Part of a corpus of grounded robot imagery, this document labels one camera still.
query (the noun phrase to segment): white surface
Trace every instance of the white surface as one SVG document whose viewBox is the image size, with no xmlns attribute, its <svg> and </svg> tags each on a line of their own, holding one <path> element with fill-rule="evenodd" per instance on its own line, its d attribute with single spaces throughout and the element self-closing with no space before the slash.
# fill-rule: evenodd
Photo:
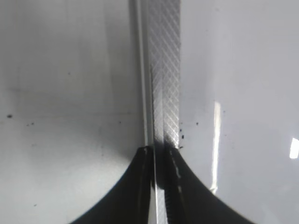
<svg viewBox="0 0 299 224">
<path fill-rule="evenodd" d="M 299 220 L 299 161 L 290 158 L 299 139 L 298 7 L 182 1 L 182 155 L 211 188 L 220 120 L 216 195 L 259 224 Z"/>
<path fill-rule="evenodd" d="M 69 223 L 143 145 L 130 10 L 0 1 L 0 223 Z"/>
<path fill-rule="evenodd" d="M 290 158 L 297 159 L 299 155 L 299 140 L 293 138 L 290 148 Z"/>
</svg>

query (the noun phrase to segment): glossy white panel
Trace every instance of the glossy white panel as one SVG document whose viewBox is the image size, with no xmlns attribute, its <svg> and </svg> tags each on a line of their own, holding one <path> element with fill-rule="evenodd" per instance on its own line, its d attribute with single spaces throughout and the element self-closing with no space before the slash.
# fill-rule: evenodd
<svg viewBox="0 0 299 224">
<path fill-rule="evenodd" d="M 299 220 L 298 7 L 182 1 L 182 155 L 220 199 L 259 224 Z"/>
<path fill-rule="evenodd" d="M 143 145 L 130 2 L 0 1 L 1 224 L 71 222 Z"/>
</svg>

